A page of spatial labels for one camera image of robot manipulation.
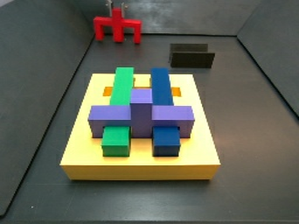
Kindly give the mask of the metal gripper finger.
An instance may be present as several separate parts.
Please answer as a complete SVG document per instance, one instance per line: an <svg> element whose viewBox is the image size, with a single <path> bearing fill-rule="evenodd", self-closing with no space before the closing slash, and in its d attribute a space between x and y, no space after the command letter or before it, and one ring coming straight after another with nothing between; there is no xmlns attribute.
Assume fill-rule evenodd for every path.
<svg viewBox="0 0 299 224"><path fill-rule="evenodd" d="M114 2L107 0L109 15L113 17Z"/></svg>
<svg viewBox="0 0 299 224"><path fill-rule="evenodd" d="M127 8L129 8L129 5L123 2L121 4L123 18L126 17Z"/></svg>

